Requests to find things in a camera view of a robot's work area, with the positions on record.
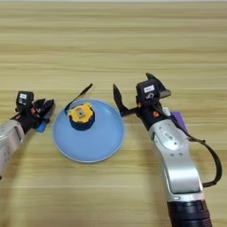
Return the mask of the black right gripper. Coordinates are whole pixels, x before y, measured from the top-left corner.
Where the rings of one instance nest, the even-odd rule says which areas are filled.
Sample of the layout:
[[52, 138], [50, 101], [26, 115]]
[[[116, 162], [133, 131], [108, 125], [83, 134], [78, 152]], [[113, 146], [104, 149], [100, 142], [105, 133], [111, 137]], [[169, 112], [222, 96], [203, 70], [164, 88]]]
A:
[[170, 91], [167, 90], [162, 82], [153, 74], [146, 73], [145, 75], [150, 82], [155, 84], [157, 91], [152, 90], [145, 92], [144, 89], [137, 90], [137, 105], [133, 108], [127, 108], [122, 103], [121, 93], [118, 87], [113, 84], [113, 99], [122, 117], [135, 114], [145, 125], [145, 128], [149, 130], [154, 123], [167, 119], [161, 110], [160, 100], [168, 97]]

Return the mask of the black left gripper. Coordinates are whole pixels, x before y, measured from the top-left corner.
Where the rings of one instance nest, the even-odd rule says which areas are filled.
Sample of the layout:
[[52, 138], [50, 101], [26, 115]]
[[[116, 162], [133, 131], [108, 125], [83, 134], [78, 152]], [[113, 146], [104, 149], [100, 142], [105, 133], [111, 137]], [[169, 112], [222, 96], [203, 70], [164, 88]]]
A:
[[40, 111], [41, 122], [50, 122], [51, 114], [55, 107], [55, 101], [53, 99], [45, 101], [45, 98], [37, 99], [33, 103], [33, 107], [29, 110], [24, 110], [12, 117], [13, 120], [20, 124], [25, 134], [27, 134], [31, 129], [34, 129], [39, 122], [36, 110]]

